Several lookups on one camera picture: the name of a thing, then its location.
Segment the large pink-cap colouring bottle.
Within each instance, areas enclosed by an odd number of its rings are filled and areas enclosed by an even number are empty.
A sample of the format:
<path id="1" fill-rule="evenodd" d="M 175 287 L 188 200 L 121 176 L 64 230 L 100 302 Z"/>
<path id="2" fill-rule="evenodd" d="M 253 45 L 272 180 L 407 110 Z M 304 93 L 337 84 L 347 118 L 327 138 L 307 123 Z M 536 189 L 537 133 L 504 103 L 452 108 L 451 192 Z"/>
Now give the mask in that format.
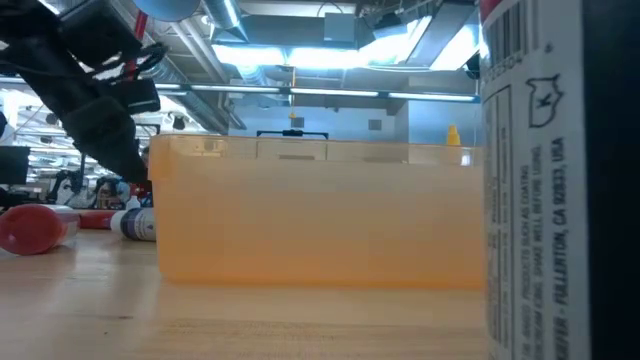
<path id="1" fill-rule="evenodd" d="M 488 360 L 640 360 L 640 0 L 480 0 Z"/>

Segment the orange translucent plastic tray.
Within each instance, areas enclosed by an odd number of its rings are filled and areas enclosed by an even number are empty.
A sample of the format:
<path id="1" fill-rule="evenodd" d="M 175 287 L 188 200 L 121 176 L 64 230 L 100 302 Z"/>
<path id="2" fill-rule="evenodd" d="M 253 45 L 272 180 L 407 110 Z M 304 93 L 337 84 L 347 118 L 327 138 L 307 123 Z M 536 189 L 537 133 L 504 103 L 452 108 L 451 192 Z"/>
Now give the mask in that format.
<path id="1" fill-rule="evenodd" d="M 480 289 L 483 151 L 160 135 L 158 265 L 176 282 Z"/>

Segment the black monitor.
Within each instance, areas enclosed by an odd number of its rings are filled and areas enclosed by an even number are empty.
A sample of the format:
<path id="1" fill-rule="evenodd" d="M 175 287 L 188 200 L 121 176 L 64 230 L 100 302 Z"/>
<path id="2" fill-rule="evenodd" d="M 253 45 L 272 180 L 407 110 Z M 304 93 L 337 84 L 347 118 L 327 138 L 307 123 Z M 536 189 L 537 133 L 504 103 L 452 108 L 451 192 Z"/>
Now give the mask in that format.
<path id="1" fill-rule="evenodd" d="M 0 184 L 24 185 L 27 182 L 30 148 L 0 146 Z"/>

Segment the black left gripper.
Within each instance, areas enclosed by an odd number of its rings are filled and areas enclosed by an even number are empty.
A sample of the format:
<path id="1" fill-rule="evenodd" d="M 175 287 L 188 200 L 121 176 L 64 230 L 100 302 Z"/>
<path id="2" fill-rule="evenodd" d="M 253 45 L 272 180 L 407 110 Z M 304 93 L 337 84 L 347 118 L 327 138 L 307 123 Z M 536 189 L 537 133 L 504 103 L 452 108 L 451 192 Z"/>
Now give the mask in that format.
<path id="1" fill-rule="evenodd" d="M 83 0 L 55 14 L 39 0 L 14 0 L 14 71 L 61 121 L 74 146 L 127 182 L 147 181 L 130 115 L 157 112 L 152 79 L 111 85 L 97 75 L 141 44 L 109 0 Z"/>

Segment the long ceiling strip light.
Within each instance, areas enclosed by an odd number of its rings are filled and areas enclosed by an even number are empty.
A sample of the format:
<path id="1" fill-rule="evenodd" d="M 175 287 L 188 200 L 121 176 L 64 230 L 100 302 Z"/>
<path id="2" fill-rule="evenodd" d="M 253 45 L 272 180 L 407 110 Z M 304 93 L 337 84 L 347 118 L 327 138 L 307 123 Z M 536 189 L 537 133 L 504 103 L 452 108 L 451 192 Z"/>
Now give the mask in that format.
<path id="1" fill-rule="evenodd" d="M 411 92 L 395 92 L 395 91 L 379 91 L 379 90 L 349 90 L 349 89 L 330 89 L 330 88 L 309 88 L 309 87 L 273 87 L 273 86 L 245 86 L 245 85 L 189 85 L 189 84 L 170 84 L 157 83 L 157 90 L 182 93 L 182 92 L 224 92 L 239 94 L 260 94 L 260 95 L 321 95 L 321 96 L 342 96 L 356 98 L 376 98 L 376 99 L 394 99 L 394 100 L 415 100 L 415 101 L 437 101 L 437 102 L 460 102 L 460 103 L 478 103 L 480 98 L 478 95 L 460 95 L 449 93 L 411 93 Z"/>

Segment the large orange-cap colouring bottle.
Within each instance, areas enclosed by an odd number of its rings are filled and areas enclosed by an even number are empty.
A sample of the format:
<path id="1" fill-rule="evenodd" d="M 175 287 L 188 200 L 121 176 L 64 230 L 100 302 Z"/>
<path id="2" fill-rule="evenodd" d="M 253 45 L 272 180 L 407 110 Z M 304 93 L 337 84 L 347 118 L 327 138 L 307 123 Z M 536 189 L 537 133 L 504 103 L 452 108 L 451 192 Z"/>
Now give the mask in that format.
<path id="1" fill-rule="evenodd" d="M 46 253 L 74 237 L 79 214 L 64 205 L 24 204 L 0 216 L 0 248 L 30 256 Z"/>

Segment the silver air duct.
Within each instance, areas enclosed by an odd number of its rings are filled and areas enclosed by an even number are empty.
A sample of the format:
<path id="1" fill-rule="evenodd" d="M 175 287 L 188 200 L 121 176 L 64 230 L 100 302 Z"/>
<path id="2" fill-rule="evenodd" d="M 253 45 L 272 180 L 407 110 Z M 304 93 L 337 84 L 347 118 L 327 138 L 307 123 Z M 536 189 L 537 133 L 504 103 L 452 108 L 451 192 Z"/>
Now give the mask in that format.
<path id="1" fill-rule="evenodd" d="M 202 0 L 202 3 L 212 23 L 213 39 L 225 35 L 237 42 L 249 42 L 242 24 L 242 12 L 236 0 Z"/>

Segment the small black bracket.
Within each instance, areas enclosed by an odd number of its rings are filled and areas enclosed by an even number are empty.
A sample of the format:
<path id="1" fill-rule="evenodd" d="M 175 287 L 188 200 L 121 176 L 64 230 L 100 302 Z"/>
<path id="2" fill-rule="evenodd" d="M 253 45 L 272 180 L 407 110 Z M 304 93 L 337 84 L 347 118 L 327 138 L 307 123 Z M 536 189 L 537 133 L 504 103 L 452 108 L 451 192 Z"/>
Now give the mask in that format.
<path id="1" fill-rule="evenodd" d="M 305 136 L 320 136 L 325 140 L 329 139 L 329 134 L 327 132 L 308 132 L 298 129 L 288 129 L 281 131 L 273 131 L 273 130 L 258 130 L 256 131 L 256 137 L 261 137 L 263 135 L 280 135 L 283 137 L 305 137 Z"/>

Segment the large purple-cap colouring bottle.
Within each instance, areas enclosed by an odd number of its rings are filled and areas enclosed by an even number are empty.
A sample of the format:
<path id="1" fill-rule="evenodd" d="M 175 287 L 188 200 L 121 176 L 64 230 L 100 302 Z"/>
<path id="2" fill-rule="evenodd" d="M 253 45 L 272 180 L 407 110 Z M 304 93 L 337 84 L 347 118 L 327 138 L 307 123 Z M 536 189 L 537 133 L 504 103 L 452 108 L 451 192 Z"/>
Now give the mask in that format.
<path id="1" fill-rule="evenodd" d="M 156 241 L 156 224 L 152 208 L 117 211 L 110 220 L 110 229 L 134 241 Z"/>

